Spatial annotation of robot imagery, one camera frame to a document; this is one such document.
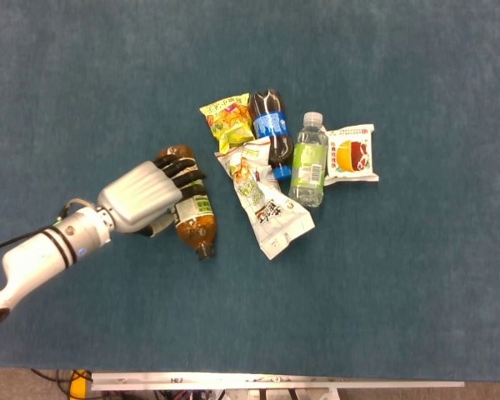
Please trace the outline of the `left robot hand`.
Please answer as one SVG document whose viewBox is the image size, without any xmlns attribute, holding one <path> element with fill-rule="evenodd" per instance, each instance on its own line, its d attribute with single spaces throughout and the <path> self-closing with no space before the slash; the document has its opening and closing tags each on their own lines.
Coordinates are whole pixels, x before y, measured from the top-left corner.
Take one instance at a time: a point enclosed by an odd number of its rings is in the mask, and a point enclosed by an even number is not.
<svg viewBox="0 0 500 400">
<path fill-rule="evenodd" d="M 182 200 L 204 193 L 205 177 L 193 159 L 168 154 L 143 162 L 108 184 L 97 205 L 109 212 L 115 231 L 136 233 Z"/>
</svg>

